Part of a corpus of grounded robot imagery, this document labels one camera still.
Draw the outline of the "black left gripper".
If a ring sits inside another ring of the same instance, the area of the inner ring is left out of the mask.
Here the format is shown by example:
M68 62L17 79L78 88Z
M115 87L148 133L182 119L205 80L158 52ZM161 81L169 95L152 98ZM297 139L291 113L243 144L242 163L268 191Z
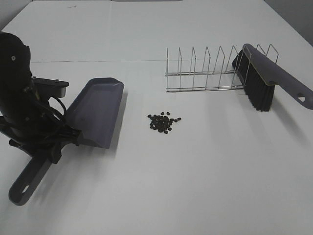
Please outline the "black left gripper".
M64 114L49 103L31 97L0 99L0 132L17 145L32 146L29 155L57 164L62 156L58 142L79 146L82 131L64 127Z

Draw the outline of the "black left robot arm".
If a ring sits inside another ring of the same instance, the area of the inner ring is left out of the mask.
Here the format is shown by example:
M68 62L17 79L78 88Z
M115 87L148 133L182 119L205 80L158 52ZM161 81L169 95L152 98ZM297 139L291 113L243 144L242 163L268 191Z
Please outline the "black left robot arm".
M82 132L69 125L61 101L69 83L34 77L30 60L29 46L14 34L0 33L0 131L11 145L56 164L63 147L78 144Z

